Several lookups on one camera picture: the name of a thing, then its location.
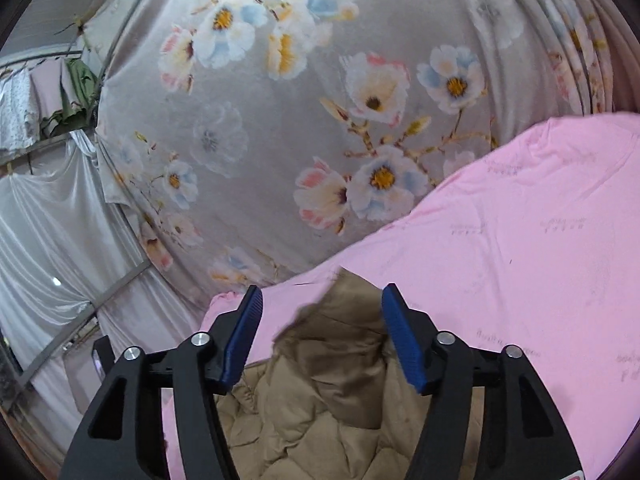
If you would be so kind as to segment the grey floral curtain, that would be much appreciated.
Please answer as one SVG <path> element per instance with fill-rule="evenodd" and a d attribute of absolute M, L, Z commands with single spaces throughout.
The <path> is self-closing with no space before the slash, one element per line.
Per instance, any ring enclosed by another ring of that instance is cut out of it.
<path fill-rule="evenodd" d="M 639 0 L 140 0 L 101 91 L 114 200 L 204 306 L 303 273 L 551 117 L 639 107 Z"/>

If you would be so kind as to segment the white lace hanging garment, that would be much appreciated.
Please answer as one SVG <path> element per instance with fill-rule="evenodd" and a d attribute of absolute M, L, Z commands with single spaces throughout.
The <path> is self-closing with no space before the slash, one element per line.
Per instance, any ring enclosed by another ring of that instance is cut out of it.
<path fill-rule="evenodd" d="M 39 106 L 26 68 L 1 81 L 1 149 L 15 152 L 39 140 Z"/>

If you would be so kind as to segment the khaki puffer jacket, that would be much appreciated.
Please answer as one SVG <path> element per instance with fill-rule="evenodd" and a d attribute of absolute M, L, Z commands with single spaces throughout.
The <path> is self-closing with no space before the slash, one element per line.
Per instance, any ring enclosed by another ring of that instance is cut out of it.
<path fill-rule="evenodd" d="M 381 292 L 341 270 L 216 400 L 242 479 L 401 479 L 431 400 L 406 381 Z"/>

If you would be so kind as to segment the pink bed sheet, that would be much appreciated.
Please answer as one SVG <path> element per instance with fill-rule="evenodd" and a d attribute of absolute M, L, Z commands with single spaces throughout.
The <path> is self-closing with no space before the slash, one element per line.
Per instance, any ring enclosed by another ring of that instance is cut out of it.
<path fill-rule="evenodd" d="M 407 217 L 268 287 L 248 365 L 346 270 L 470 346 L 520 346 L 589 479 L 639 418 L 639 118 L 553 119 L 449 177 Z"/>

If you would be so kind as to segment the green hanging garment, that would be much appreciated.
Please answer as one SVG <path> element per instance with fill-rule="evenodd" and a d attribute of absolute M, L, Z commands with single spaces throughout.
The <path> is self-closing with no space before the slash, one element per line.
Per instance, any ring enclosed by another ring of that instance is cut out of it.
<path fill-rule="evenodd" d="M 101 90 L 99 77 L 81 58 L 66 58 L 62 67 L 61 108 L 40 122 L 47 139 L 96 125 Z"/>

